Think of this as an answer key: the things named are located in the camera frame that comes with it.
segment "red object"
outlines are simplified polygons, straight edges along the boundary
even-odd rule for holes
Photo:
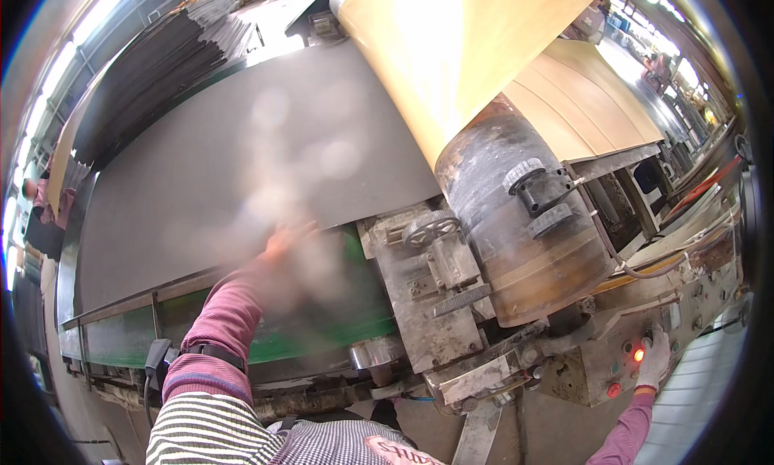
[[[608,397],[615,398],[621,392],[621,383],[613,383],[608,387]]]
[[[714,175],[710,176],[706,180],[699,183],[695,188],[693,188],[688,194],[677,204],[674,208],[666,215],[664,218],[664,221],[667,221],[669,218],[674,215],[675,212],[677,212],[679,209],[684,207],[685,205],[689,204],[694,199],[699,198],[705,191],[710,189],[712,185],[717,183],[718,181],[722,180],[724,176],[730,173],[730,170],[733,170],[737,164],[741,162],[741,156],[737,155],[734,159],[730,161],[729,164],[724,166],[724,168],[720,171],[717,171]]]

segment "wrist strap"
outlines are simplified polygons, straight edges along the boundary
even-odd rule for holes
[[[185,351],[181,351],[180,354],[203,354],[205,356],[217,357],[221,361],[226,361],[231,366],[236,367],[242,373],[247,374],[245,362],[239,356],[214,344],[195,344]]]
[[[655,389],[655,386],[651,386],[650,384],[641,384],[639,386],[635,386],[634,391],[637,391],[640,388],[650,388],[653,390],[653,392],[658,392],[659,390]]]

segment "stack of dark sheets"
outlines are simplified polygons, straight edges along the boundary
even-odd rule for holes
[[[235,0],[190,0],[146,27],[112,60],[73,148],[100,171],[176,98],[256,44],[255,26],[229,12]]]

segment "gray sheet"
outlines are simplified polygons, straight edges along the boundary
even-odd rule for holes
[[[180,104],[99,175],[83,311],[257,252],[276,218],[327,228],[439,193],[351,41],[267,60]]]

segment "tan paper roll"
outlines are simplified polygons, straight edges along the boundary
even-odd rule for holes
[[[339,20],[434,169],[443,147],[591,0],[345,0]]]
[[[559,161],[663,139],[641,103],[588,42],[556,39],[503,93]]]

